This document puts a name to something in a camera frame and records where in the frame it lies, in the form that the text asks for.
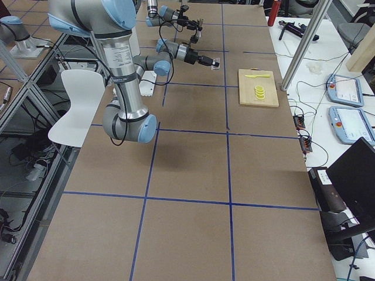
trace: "wooden cutting board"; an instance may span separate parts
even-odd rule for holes
[[[245,75],[257,75],[257,74],[269,74],[269,78],[257,77],[248,78]],[[240,104],[241,105],[252,105],[256,107],[278,107],[279,100],[277,97],[274,73],[272,71],[265,70],[250,70],[250,69],[239,69],[238,70],[238,82],[240,86]],[[255,96],[255,86],[263,86],[265,90],[265,98],[259,100]]]

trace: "blue and white device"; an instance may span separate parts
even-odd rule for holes
[[[327,81],[327,93],[331,101],[339,104],[364,105],[361,83],[357,78],[331,74]]]
[[[361,136],[375,146],[375,133],[364,111],[360,108],[330,107],[329,117],[333,130],[346,145],[355,143]]]

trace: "computer monitor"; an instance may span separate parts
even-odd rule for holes
[[[344,241],[365,232],[375,241],[375,149],[360,138],[326,172],[360,223],[326,233],[328,243]]]

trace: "blue cap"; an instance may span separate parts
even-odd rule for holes
[[[75,25],[72,25],[71,23],[68,23],[62,19],[59,19],[54,15],[51,15],[50,13],[48,13],[48,17],[49,24],[58,31],[80,37],[90,37],[91,35],[90,32],[83,30],[82,28],[79,28]]]
[[[168,39],[159,39],[156,44],[156,51],[159,53],[161,51],[161,47],[164,46],[164,42],[167,42]]]
[[[163,6],[159,9],[159,15],[164,16],[164,15],[165,15],[165,12],[166,12],[167,9],[168,9],[168,7],[165,6],[165,5],[163,5]]]
[[[0,19],[1,23],[6,23],[7,25],[21,25],[22,21],[17,16],[4,16]]]
[[[159,76],[166,76],[171,69],[171,64],[166,60],[158,61],[154,64],[154,72]]]
[[[150,114],[146,117],[139,130],[138,142],[148,143],[152,140],[156,132],[156,117]]]
[[[137,15],[132,0],[101,0],[101,3],[119,27],[130,30],[135,26]]]
[[[146,17],[146,25],[149,26],[149,27],[153,26],[152,22],[151,22],[151,20],[150,20],[150,18],[148,16]]]

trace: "white table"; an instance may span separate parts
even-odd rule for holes
[[[282,40],[279,41],[278,38],[282,29],[282,27],[278,24],[279,20],[284,20],[286,22],[295,22],[296,25],[299,23],[308,25],[309,19],[276,18],[275,25],[269,28],[272,43],[274,45],[275,52],[278,55],[279,68],[282,76],[284,77],[290,62],[292,61],[291,57],[294,55],[295,50],[300,43],[300,38],[288,31],[285,31]],[[320,36],[320,38],[316,42],[312,42],[312,44],[310,44],[305,58],[329,61],[312,61],[304,59],[297,71],[296,76],[289,86],[287,93],[289,95],[289,104],[291,106],[292,112],[295,111],[297,114],[301,113],[300,109],[293,106],[302,108],[305,113],[312,112],[312,108],[317,109],[317,114],[315,117],[311,113],[306,114],[306,130],[312,134],[312,140],[321,145],[329,155],[329,158],[327,160],[326,152],[318,145],[313,143],[313,152],[307,154],[306,166],[320,166],[327,161],[327,163],[325,163],[325,166],[329,167],[350,147],[350,145],[344,145],[338,140],[328,117],[328,109],[331,106],[339,104],[331,102],[328,99],[328,97],[325,95],[324,85],[318,87],[310,87],[307,84],[298,82],[303,81],[311,85],[324,84],[329,75],[335,70],[338,64],[345,57],[344,54],[347,53],[347,48],[342,42],[332,22],[328,20],[323,20],[317,34]],[[343,64],[341,65],[337,73],[349,77],[360,76],[361,73],[353,73],[347,70],[345,64],[349,58],[350,54],[345,57]],[[311,73],[308,66],[313,66],[315,69],[321,68],[321,73]],[[360,76],[359,80],[361,82],[363,92],[366,94],[374,95],[364,77]],[[375,97],[364,97],[364,103],[365,106],[363,107],[363,109],[375,114]],[[371,125],[375,126],[375,117],[369,114],[366,114],[366,116],[368,117]],[[370,249],[368,250],[368,253],[368,259],[356,259],[355,264],[359,266],[360,269],[352,270],[352,274],[350,276],[352,280],[359,280],[359,276],[375,278],[375,251]],[[337,277],[346,279],[347,273],[349,271],[349,264],[351,263],[351,261],[352,258],[347,258],[340,262],[332,258]]]

